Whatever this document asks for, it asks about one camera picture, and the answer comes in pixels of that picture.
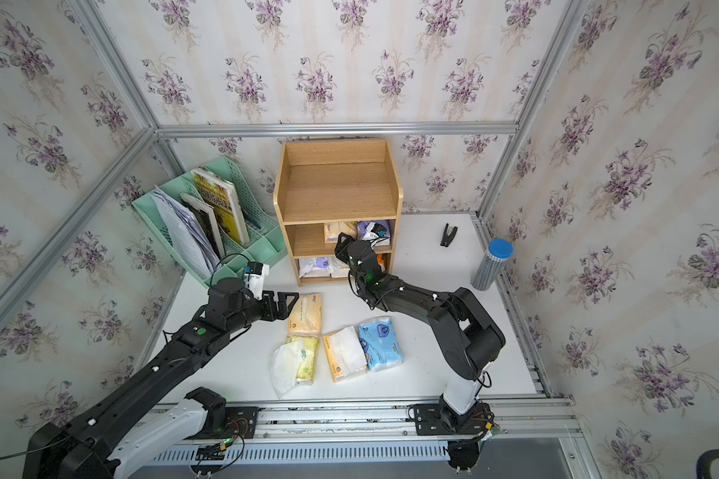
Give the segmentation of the purple bear tissue pack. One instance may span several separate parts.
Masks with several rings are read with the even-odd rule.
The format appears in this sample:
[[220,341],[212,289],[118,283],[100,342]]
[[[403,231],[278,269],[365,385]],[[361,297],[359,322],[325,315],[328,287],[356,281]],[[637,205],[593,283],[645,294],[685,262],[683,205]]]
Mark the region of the purple bear tissue pack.
[[391,244],[391,228],[387,220],[360,221],[357,229],[360,241],[369,241],[377,247],[387,247]]

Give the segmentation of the yellow green tissue pack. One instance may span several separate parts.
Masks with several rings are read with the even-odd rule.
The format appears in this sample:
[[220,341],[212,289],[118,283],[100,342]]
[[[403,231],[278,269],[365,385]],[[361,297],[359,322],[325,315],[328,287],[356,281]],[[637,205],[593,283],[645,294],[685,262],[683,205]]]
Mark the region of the yellow green tissue pack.
[[312,385],[316,375],[319,337],[289,335],[278,347],[270,362],[270,377],[277,397],[300,385]]

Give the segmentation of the orange flower tissue pack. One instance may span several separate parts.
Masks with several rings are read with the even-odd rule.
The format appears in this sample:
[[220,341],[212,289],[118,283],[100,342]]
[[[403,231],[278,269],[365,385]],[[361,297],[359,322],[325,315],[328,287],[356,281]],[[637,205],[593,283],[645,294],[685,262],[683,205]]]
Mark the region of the orange flower tissue pack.
[[369,371],[355,327],[345,327],[325,335],[323,342],[334,383],[343,382]]

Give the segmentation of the light blue tissue pack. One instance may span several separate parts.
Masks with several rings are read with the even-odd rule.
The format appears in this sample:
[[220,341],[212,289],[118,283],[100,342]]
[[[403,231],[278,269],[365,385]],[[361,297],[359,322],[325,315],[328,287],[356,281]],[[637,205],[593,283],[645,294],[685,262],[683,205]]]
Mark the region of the light blue tissue pack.
[[370,371],[378,372],[403,364],[403,352],[390,317],[376,317],[357,326]]

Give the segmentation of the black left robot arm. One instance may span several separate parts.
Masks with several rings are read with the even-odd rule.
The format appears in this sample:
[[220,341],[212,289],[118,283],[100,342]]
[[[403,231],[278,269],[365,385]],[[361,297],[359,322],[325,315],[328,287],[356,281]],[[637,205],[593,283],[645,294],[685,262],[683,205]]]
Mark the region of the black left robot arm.
[[256,321],[287,319],[297,293],[253,291],[221,279],[208,301],[144,367],[62,426],[49,422],[28,443],[25,478],[115,478],[126,473],[121,442],[164,396],[207,365]]

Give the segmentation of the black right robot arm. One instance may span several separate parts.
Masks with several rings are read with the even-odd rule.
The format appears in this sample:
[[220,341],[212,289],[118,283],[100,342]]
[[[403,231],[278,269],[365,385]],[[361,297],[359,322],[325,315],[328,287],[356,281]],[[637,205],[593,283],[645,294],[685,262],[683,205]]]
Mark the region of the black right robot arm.
[[353,293],[370,309],[402,313],[431,328],[451,368],[439,399],[441,419],[456,429],[479,414],[483,371],[505,346],[505,336],[474,293],[429,291],[385,273],[370,241],[339,235],[335,256],[349,267]]

